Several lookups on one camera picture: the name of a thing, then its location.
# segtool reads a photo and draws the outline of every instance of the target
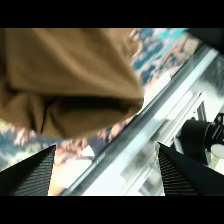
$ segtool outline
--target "cloth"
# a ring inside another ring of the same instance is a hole
[[[1,28],[0,118],[75,138],[134,115],[143,91],[114,38],[100,28]]]

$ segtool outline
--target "colorful patterned surface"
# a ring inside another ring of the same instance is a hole
[[[129,37],[137,43],[137,50],[130,59],[145,91],[165,72],[173,76],[195,52],[199,41],[184,33],[184,28],[134,28]],[[47,139],[34,132],[16,128],[0,120],[0,171],[57,143],[55,167],[80,157],[89,144],[95,155],[110,143],[132,118],[97,133],[95,137],[78,140]]]

